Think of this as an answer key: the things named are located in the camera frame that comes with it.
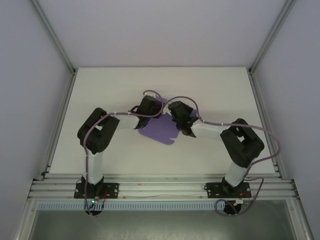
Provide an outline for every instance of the purple cable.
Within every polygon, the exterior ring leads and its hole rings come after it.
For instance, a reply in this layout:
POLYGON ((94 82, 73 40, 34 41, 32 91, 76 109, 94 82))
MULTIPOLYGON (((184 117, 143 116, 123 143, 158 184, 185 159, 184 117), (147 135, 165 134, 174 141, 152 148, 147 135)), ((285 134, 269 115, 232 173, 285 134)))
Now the purple cable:
MULTIPOLYGON (((170 101, 172 101, 172 100, 174 100, 174 99, 188 99, 188 100, 192 101, 192 102, 194 103, 194 105, 195 105, 196 114, 197 114, 199 120, 200 120, 201 122, 205 123, 205 124, 212 125, 212 126, 218 126, 218 127, 220 127, 220 126, 230 126, 230 127, 243 127, 243 128, 257 129, 257 130, 263 131, 263 132, 271 135, 271 136, 274 138, 274 140, 276 141, 276 144, 278 145, 278 151, 277 151, 275 154, 273 154, 273 155, 270 155, 270 156, 267 156, 267 157, 264 157, 264 158, 261 158, 261 159, 259 159, 259 160, 256 160, 256 161, 252 162, 252 163, 249 165, 249 167, 247 168, 247 170, 246 170, 246 172, 245 172, 245 174, 244 174, 244 176, 243 176, 243 179, 244 179, 245 181, 247 181, 247 182, 261 179, 261 184, 260 184, 260 186, 259 186, 259 188, 258 188, 258 190, 257 190, 257 192, 256 192, 256 195, 254 196, 254 199, 251 201, 251 203, 250 203, 250 205, 248 206, 248 208, 247 208, 246 210, 244 210, 243 212, 241 212, 241 213, 238 213, 238 214, 235 214, 235 215, 230 215, 230 216, 238 216, 238 215, 242 215, 242 214, 246 213, 246 212, 249 211, 249 210, 253 207, 253 205, 255 204, 256 199, 257 199, 257 197, 258 197, 258 194, 259 194, 259 192, 260 192, 260 190, 261 190, 261 188, 262 188, 262 184, 264 183, 265 179, 264 179, 263 177, 256 177, 256 178, 245 179, 245 177, 249 174, 249 171, 250 171, 250 169, 252 168, 253 165, 258 164, 258 163, 261 163, 261 162, 263 162, 263 161, 265 161, 265 160, 269 160, 269 159, 275 158, 275 157, 277 157, 277 156, 280 154, 280 152, 281 152, 281 150, 282 150, 280 141, 278 140, 278 138, 277 138, 272 132, 270 132, 269 130, 267 130, 267 129, 265 129, 265 128, 259 127, 259 126, 247 125, 247 124, 239 124, 239 123, 217 123, 217 122, 204 121, 204 120, 202 119, 202 117, 200 116, 199 107, 198 107, 198 104, 196 103, 195 100, 193 100, 192 98, 190 98, 190 97, 188 97, 188 96, 176 96, 176 97, 173 97, 173 98, 169 99, 169 100, 167 101, 167 103, 170 102, 170 101)), ((228 216, 227 214, 220 213, 220 212, 217 210, 217 206, 218 206, 218 203, 219 203, 219 202, 225 202, 225 203, 227 203, 228 205, 230 205, 230 206, 232 207, 232 209, 233 209, 234 212, 236 213, 236 209, 234 208, 234 206, 232 205, 231 202, 229 202, 229 201, 227 201, 227 200, 224 200, 224 199, 218 199, 218 200, 215 202, 215 205, 214 205, 214 206, 215 206, 215 207, 214 207, 214 208, 215 208, 215 212, 216 212, 217 214, 219 214, 219 215, 221 215, 221 216, 228 216)))
POLYGON ((109 116, 116 116, 116 115, 134 115, 137 117, 145 117, 145 118, 154 118, 158 115, 160 115, 164 109, 164 103, 163 103, 163 98, 161 97, 161 95, 159 93, 157 93, 156 91, 153 90, 146 90, 143 92, 143 94, 145 94, 146 92, 152 92, 154 94, 156 94, 160 99, 161 99, 161 109, 160 111, 155 114, 155 115, 143 115, 143 114, 137 114, 137 113, 131 113, 131 112, 113 112, 113 113, 107 113, 106 115, 104 115, 103 117, 101 117, 98 121, 96 121, 95 124, 92 125, 92 127, 89 129, 89 131, 86 133, 86 135, 84 136, 83 139, 83 148, 85 151, 85 185, 84 185, 84 201, 85 201, 85 206, 86 209, 88 210, 89 215, 91 216, 92 213, 89 209, 89 205, 88 205, 88 195, 87 195, 87 186, 88 186, 88 178, 89 178, 89 152, 86 146, 87 143, 87 139, 88 136, 90 135, 90 133, 93 131, 93 129, 95 129, 95 127, 101 123, 104 119, 106 119, 109 116))

